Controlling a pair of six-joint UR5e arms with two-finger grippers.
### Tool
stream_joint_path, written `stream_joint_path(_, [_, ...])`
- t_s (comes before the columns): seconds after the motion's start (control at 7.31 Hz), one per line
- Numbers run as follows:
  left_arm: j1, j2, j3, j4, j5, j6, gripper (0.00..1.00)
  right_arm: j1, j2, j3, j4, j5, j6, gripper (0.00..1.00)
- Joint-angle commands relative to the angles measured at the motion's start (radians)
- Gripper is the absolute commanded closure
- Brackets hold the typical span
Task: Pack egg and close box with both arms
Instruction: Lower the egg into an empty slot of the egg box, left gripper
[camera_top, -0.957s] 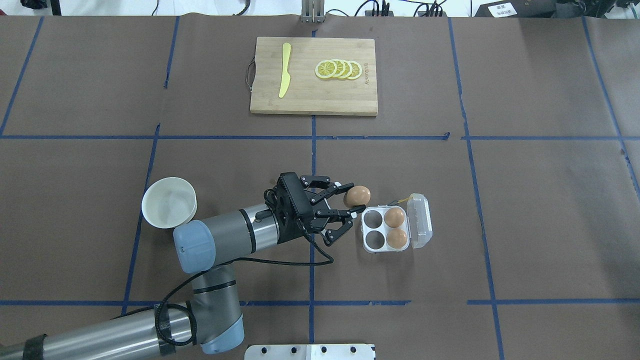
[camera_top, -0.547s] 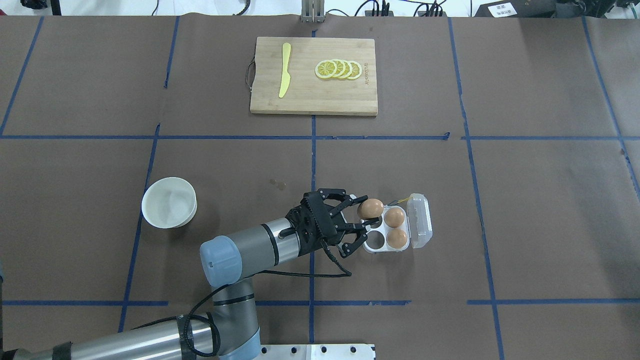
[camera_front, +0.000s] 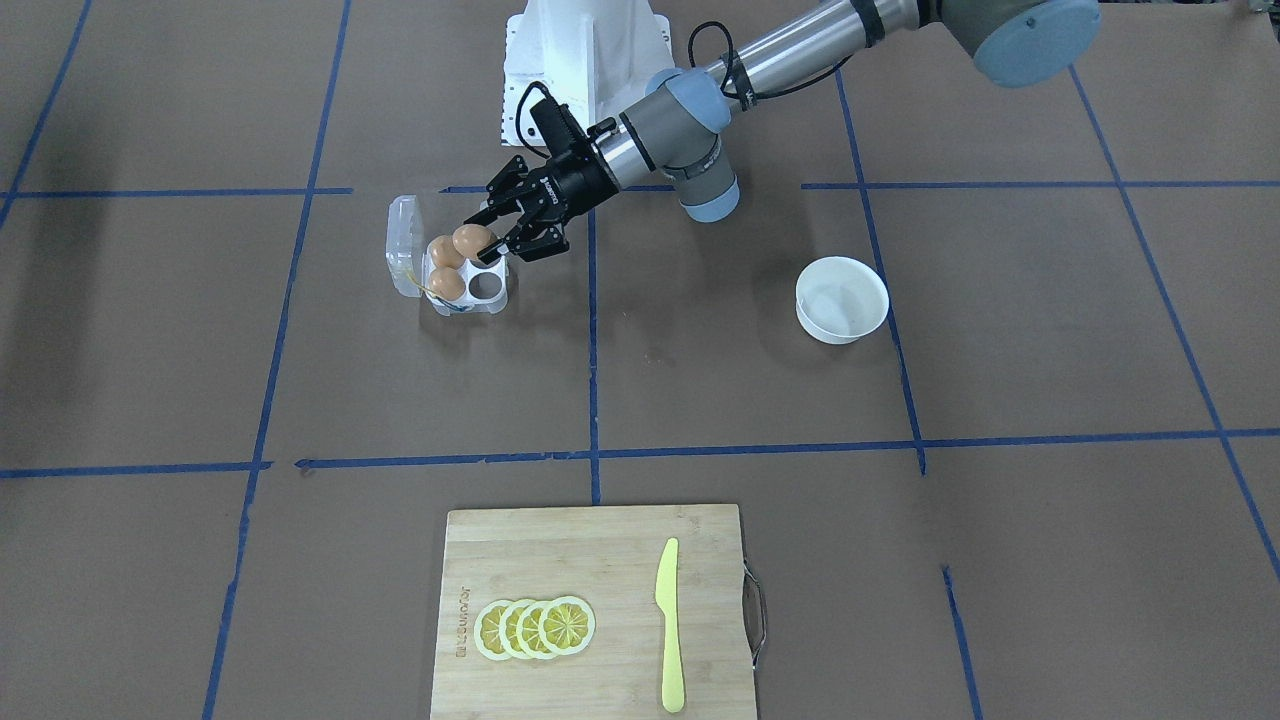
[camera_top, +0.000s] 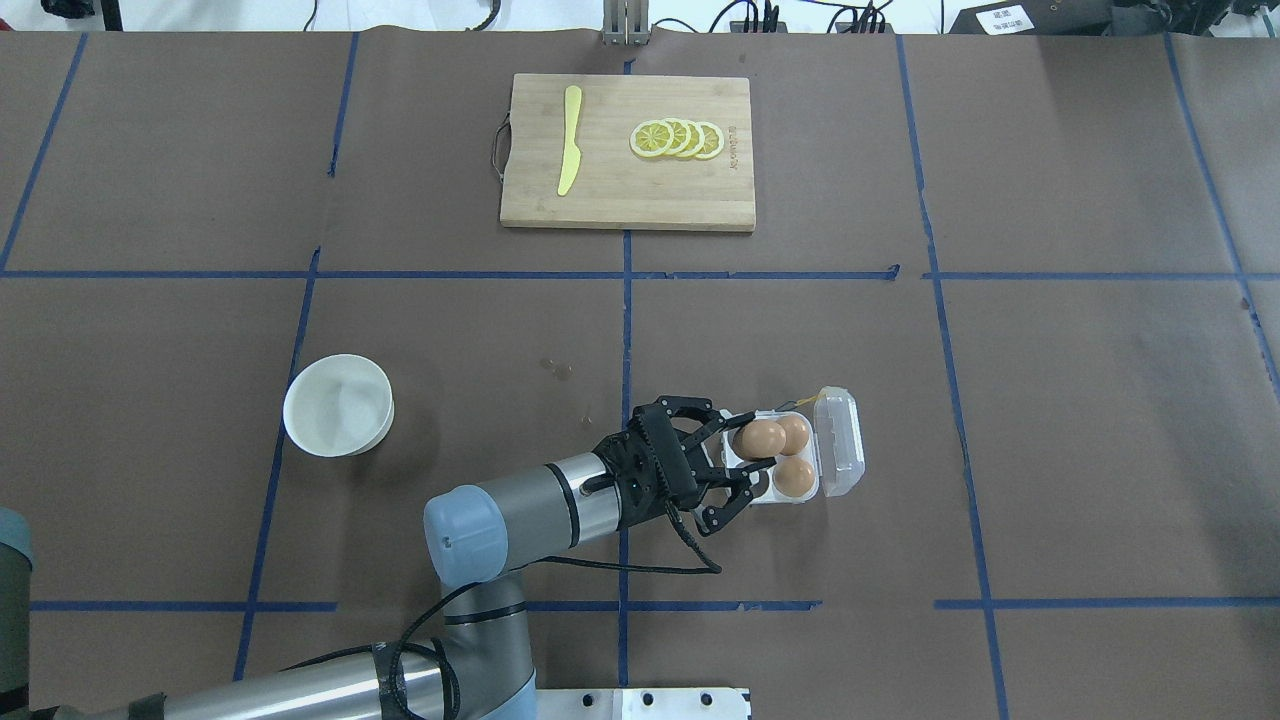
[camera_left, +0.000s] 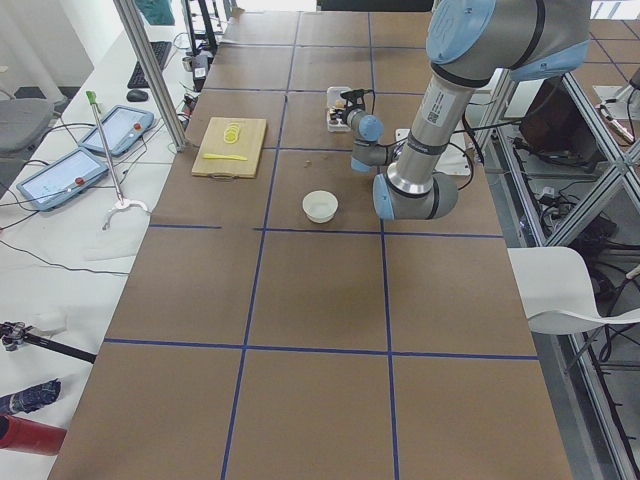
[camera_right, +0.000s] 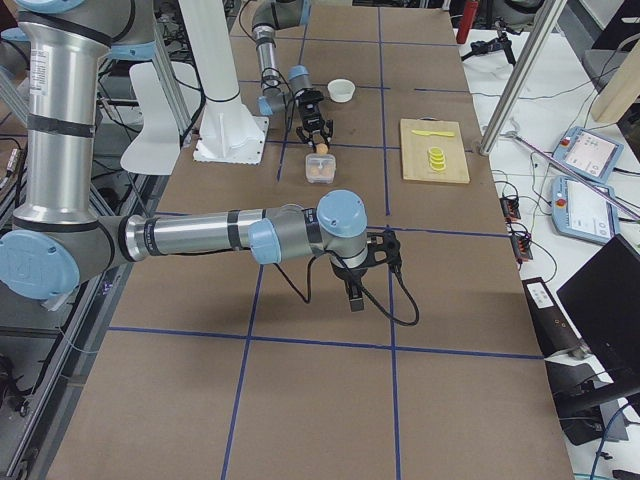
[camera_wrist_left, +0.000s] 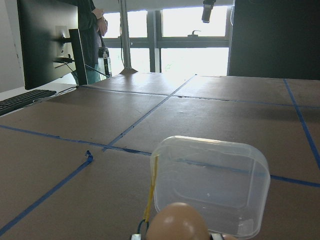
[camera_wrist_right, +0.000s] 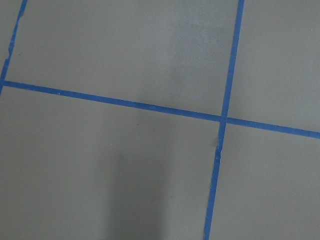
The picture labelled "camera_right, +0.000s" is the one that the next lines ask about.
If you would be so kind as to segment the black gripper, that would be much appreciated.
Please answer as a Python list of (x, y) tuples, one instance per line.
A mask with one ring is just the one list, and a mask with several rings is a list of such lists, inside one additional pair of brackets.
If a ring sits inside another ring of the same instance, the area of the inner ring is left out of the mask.
[(302, 126), (296, 128), (296, 134), (301, 143), (313, 147), (313, 135), (319, 134), (326, 146), (331, 144), (333, 136), (333, 121), (324, 120), (318, 103), (300, 103), (298, 112), (302, 122)]

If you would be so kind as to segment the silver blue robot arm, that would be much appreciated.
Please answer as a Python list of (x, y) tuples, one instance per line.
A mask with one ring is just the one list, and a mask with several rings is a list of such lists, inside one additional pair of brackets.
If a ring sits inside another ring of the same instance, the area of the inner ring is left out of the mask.
[(260, 113), (272, 116), (297, 111), (301, 125), (296, 134), (318, 154), (329, 151), (333, 122), (323, 117), (321, 91), (313, 87), (310, 74), (303, 65), (290, 68), (287, 75), (278, 69), (276, 33), (303, 26), (311, 12), (309, 1), (263, 1), (252, 19), (252, 39), (255, 43), (261, 77), (262, 95), (258, 98)]
[(364, 203), (335, 190), (297, 205), (175, 218), (107, 217), (89, 207), (98, 66), (119, 47), (155, 52), (149, 1), (23, 1), (30, 41), (25, 201), (1, 239), (1, 280), (30, 299), (50, 300), (125, 263), (152, 256), (248, 250), (260, 264), (329, 255), (352, 310), (373, 263)]

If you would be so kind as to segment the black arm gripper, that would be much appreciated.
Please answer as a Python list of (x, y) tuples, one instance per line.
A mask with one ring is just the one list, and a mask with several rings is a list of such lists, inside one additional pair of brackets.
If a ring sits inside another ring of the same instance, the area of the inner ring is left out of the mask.
[(363, 310), (363, 293), (360, 285), (362, 278), (370, 268), (369, 262), (365, 259), (359, 265), (349, 264), (349, 262), (339, 256), (335, 251), (330, 250), (330, 264), (333, 273), (344, 281), (345, 290), (348, 296), (349, 308), (351, 311)]

